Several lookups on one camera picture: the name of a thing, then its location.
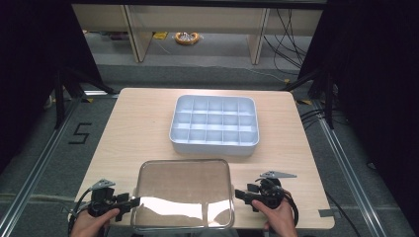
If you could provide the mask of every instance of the wooden table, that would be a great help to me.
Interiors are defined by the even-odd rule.
[[[260,141],[250,157],[185,155],[169,139],[176,100],[182,95],[243,96],[255,101]],[[330,209],[292,94],[274,91],[127,88],[119,95],[79,193],[100,179],[113,181],[115,194],[136,187],[139,168],[149,160],[222,158],[230,167],[231,184],[246,190],[261,173],[274,170],[297,175],[281,179],[299,210],[297,228],[330,229],[333,217],[320,217]],[[234,228],[260,229],[266,221],[243,200],[234,199]],[[129,226],[130,214],[117,225]]]

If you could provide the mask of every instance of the human hand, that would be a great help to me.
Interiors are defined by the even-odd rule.
[[[83,210],[78,214],[71,237],[97,237],[102,226],[109,226],[110,220],[120,213],[118,208],[111,209],[105,214],[94,217],[87,210]]]
[[[293,224],[293,208],[289,201],[283,198],[281,204],[270,209],[258,200],[252,200],[252,205],[268,217],[264,229],[269,231],[272,227],[280,237],[296,237],[296,230]]]

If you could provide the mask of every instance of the transparent lid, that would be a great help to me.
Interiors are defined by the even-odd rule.
[[[145,162],[132,211],[136,233],[230,227],[234,220],[228,163],[221,159]]]

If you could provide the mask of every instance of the white plastic tray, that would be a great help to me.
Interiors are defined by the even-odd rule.
[[[180,153],[249,156],[259,142],[255,103],[247,97],[181,96],[170,140]]]

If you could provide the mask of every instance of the clear plastic container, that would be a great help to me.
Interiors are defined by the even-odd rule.
[[[234,221],[228,163],[221,159],[147,161],[139,171],[132,210],[135,233],[224,229]]]
[[[170,140],[180,153],[249,156],[259,142],[255,103],[247,97],[181,96]]]

